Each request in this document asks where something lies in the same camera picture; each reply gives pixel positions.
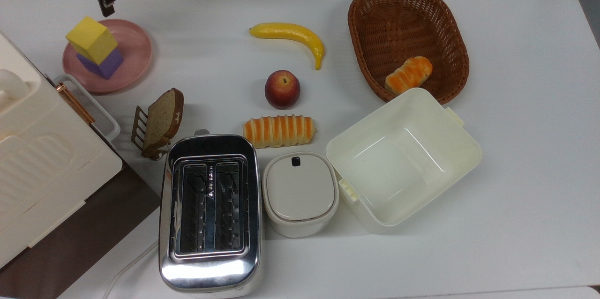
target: yellow banana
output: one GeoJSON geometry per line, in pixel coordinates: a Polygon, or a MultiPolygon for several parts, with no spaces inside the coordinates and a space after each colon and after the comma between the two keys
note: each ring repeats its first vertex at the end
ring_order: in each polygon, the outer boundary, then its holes
{"type": "Polygon", "coordinates": [[[319,36],[312,30],[294,23],[268,22],[260,23],[250,29],[250,34],[264,39],[287,39],[306,45],[315,56],[315,69],[321,68],[324,47],[319,36]]]}

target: brown wicker basket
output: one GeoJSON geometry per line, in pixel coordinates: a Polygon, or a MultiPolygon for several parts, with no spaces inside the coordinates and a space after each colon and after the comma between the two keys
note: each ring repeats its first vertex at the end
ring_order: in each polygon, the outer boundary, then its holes
{"type": "Polygon", "coordinates": [[[421,87],[439,103],[452,100],[467,83],[467,48],[442,0],[353,0],[348,25],[360,70],[385,102],[396,97],[386,90],[385,78],[413,56],[433,64],[421,87]]]}

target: power cord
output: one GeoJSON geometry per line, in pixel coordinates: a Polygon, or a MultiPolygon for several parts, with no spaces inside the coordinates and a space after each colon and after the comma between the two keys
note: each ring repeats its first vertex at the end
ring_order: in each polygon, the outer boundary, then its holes
{"type": "Polygon", "coordinates": [[[111,281],[111,284],[106,289],[105,295],[102,297],[102,299],[107,299],[109,297],[109,295],[111,294],[111,291],[114,287],[114,284],[116,284],[116,282],[119,280],[120,276],[122,276],[125,272],[127,272],[129,269],[131,269],[131,267],[133,267],[133,265],[136,265],[139,261],[141,261],[147,254],[150,253],[150,251],[154,250],[154,248],[157,246],[158,246],[158,239],[152,245],[150,245],[149,248],[147,248],[144,252],[142,252],[142,254],[140,254],[137,258],[133,259],[133,261],[131,263],[127,264],[126,267],[123,267],[123,269],[121,271],[119,271],[116,274],[116,276],[114,276],[113,280],[111,281]]]}

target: striped bread roll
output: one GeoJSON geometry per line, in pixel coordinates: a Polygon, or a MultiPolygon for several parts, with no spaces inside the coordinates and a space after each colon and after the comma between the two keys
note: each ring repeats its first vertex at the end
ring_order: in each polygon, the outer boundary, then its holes
{"type": "Polygon", "coordinates": [[[407,90],[421,86],[429,78],[433,65],[424,56],[409,58],[392,74],[385,78],[385,88],[399,95],[407,90]]]}
{"type": "Polygon", "coordinates": [[[261,117],[244,124],[244,137],[255,148],[306,144],[316,132],[313,119],[302,115],[261,117]]]}

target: white bread box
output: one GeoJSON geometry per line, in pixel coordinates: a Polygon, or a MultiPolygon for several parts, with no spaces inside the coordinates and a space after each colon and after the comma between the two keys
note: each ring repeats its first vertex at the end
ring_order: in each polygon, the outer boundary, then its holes
{"type": "Polygon", "coordinates": [[[0,33],[0,267],[121,168],[114,151],[0,33]]]}

